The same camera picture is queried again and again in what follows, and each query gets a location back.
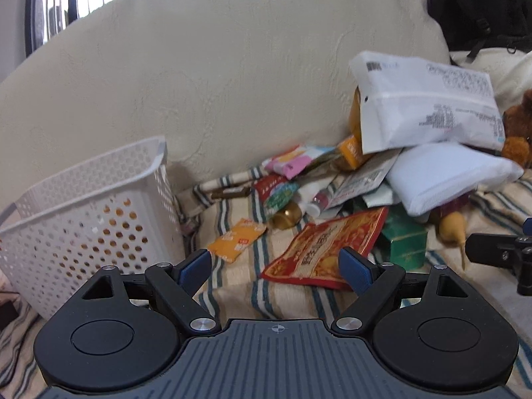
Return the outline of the green carton box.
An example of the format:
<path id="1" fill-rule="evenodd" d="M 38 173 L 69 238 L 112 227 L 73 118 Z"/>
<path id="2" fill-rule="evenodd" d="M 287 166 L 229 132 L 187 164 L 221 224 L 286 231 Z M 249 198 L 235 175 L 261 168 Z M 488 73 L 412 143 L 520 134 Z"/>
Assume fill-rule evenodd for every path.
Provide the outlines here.
<path id="1" fill-rule="evenodd" d="M 426 228 L 408 216 L 401 204 L 390 206 L 373 249 L 377 262 L 418 270 L 425 264 L 426 250 Z"/>

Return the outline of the red walnut snack bag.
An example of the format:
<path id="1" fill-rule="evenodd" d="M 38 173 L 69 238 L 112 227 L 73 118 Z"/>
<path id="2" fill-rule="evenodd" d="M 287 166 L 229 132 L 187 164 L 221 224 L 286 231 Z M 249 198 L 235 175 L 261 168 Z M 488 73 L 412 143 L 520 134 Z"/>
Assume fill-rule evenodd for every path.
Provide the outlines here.
<path id="1" fill-rule="evenodd" d="M 366 258 L 388 212 L 387 207 L 379 207 L 320 224 L 307 224 L 284 253 L 261 272 L 261 278 L 295 286 L 347 290 L 349 286 L 339 271 L 340 250 L 349 247 Z"/>

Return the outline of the orange sachet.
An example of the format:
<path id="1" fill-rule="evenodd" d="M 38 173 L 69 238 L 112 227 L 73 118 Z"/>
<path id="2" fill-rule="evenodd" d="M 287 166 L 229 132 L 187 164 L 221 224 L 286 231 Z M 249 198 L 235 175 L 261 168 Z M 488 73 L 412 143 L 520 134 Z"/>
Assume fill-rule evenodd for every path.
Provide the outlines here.
<path id="1" fill-rule="evenodd" d="M 241 219 L 230 231 L 218 237 L 208 245 L 207 249 L 212 255 L 233 263 L 267 230 L 267 226 L 250 219 Z"/>

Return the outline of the striped bed sheet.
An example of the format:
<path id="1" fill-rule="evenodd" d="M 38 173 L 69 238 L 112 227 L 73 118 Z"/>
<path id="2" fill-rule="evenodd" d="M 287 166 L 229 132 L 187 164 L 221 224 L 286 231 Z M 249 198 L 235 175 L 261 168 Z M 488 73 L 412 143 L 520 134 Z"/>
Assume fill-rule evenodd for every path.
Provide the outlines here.
<path id="1" fill-rule="evenodd" d="M 212 197 L 218 188 L 250 186 L 264 175 L 263 169 L 253 168 L 171 193 L 171 204 L 186 229 L 186 250 L 210 244 L 242 218 L 264 221 L 262 203 L 256 193 L 231 200 Z M 500 192 L 474 193 L 462 213 L 469 232 L 519 234 L 523 222 L 531 215 L 531 174 L 526 172 Z M 223 321 L 229 318 L 333 320 L 355 299 L 354 293 L 270 282 L 260 277 L 264 268 L 284 253 L 309 221 L 304 217 L 287 231 L 266 232 L 231 264 L 214 258 L 213 277 L 200 289 L 197 301 Z M 531 299 L 517 294 L 516 277 L 508 271 L 478 264 L 462 268 L 459 250 L 442 245 L 433 230 L 428 232 L 426 264 L 446 264 L 453 268 L 513 324 L 521 345 L 509 386 L 518 396 L 529 398 Z M 33 357 L 33 342 L 44 320 L 7 277 L 1 278 L 1 300 L 13 302 L 19 314 L 1 333 L 1 394 L 5 398 L 35 398 L 45 388 Z"/>

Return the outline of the white perforated plastic basket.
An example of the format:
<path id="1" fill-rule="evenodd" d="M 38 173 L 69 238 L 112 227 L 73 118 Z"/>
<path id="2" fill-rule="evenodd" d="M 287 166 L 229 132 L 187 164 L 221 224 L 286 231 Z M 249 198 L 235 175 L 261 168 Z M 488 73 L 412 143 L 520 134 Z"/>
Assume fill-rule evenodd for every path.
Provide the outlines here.
<path id="1" fill-rule="evenodd" d="M 51 318 L 100 268 L 125 274 L 186 257 L 156 136 L 42 180 L 1 214 L 1 270 L 42 318 Z"/>

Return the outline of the gold round jar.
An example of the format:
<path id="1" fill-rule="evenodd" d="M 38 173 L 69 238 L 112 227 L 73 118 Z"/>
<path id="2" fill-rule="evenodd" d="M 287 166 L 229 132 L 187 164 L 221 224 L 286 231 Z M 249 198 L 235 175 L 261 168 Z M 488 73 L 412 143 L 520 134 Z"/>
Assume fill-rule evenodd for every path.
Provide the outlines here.
<path id="1" fill-rule="evenodd" d="M 303 215 L 304 209 L 295 201 L 290 201 L 271 216 L 269 227 L 281 231 L 293 228 L 300 222 Z"/>

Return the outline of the white soft pad pack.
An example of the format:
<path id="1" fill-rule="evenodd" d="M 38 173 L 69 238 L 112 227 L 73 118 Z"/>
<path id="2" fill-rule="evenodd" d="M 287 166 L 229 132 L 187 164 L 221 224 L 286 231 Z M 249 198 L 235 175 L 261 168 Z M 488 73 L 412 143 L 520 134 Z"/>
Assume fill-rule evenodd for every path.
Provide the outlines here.
<path id="1" fill-rule="evenodd" d="M 408 215 L 421 216 L 477 188 L 496 190 L 523 174 L 512 160 L 437 142 L 403 150 L 386 179 Z"/>

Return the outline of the brown white plush toy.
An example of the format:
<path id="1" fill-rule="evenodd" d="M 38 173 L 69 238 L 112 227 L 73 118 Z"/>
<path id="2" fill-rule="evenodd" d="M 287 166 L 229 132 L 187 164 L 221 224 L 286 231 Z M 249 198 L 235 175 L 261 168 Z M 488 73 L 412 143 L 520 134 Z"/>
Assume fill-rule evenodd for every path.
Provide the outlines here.
<path id="1" fill-rule="evenodd" d="M 506 139 L 501 155 L 518 163 L 523 169 L 531 167 L 532 90 L 527 89 L 520 104 L 509 107 L 503 114 Z"/>

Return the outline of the green crumpled snack wrapper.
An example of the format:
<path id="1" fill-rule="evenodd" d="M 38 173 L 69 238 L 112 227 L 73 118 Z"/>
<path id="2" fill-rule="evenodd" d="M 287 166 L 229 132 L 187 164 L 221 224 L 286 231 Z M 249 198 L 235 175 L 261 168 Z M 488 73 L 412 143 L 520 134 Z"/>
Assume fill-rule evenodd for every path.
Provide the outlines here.
<path id="1" fill-rule="evenodd" d="M 253 184 L 253 188 L 258 194 L 265 217 L 270 219 L 290 202 L 293 195 L 298 191 L 299 184 L 282 175 L 270 174 L 260 178 Z"/>

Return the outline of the orange small box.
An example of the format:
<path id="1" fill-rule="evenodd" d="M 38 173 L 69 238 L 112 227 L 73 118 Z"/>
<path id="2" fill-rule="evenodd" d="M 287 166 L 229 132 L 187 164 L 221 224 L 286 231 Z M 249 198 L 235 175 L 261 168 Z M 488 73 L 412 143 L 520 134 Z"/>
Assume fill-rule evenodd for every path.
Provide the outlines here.
<path id="1" fill-rule="evenodd" d="M 361 141 L 355 135 L 341 141 L 336 149 L 340 155 L 336 164 L 343 171 L 355 171 L 372 157 L 372 154 L 362 153 Z"/>

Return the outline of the pink snack pouch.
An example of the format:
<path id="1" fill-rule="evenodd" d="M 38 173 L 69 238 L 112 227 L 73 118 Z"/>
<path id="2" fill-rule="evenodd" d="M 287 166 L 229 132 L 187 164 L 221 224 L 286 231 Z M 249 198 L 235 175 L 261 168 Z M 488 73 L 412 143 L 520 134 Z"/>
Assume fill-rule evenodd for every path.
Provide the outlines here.
<path id="1" fill-rule="evenodd" d="M 262 166 L 270 173 L 275 173 L 291 180 L 296 178 L 315 160 L 331 151 L 333 151 L 333 147 L 299 145 L 265 160 Z"/>

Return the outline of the white printed plastic package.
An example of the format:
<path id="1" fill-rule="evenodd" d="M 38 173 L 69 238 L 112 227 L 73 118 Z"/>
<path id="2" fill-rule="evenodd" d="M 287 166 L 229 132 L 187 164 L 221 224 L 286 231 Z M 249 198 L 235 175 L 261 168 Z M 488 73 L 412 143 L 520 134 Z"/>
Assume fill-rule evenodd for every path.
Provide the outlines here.
<path id="1" fill-rule="evenodd" d="M 505 131 L 487 74 L 378 52 L 359 53 L 349 67 L 360 92 L 363 153 L 440 141 L 502 150 Z"/>

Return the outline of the large cream embossed cushion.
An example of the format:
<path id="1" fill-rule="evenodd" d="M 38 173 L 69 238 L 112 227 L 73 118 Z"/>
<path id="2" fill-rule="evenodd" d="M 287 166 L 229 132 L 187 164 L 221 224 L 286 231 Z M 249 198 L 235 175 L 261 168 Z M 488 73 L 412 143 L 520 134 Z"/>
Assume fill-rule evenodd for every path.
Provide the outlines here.
<path id="1" fill-rule="evenodd" d="M 177 190 L 346 136 L 349 63 L 448 60 L 426 0 L 114 0 L 1 85 L 1 202 L 162 135 Z"/>

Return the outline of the black bag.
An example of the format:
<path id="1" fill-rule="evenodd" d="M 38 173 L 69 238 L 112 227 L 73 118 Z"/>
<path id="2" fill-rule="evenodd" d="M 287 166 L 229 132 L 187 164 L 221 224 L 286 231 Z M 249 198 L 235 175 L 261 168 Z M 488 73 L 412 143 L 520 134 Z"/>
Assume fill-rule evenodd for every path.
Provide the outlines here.
<path id="1" fill-rule="evenodd" d="M 471 61 L 484 49 L 531 51 L 531 0 L 427 0 L 427 11 L 450 51 Z"/>

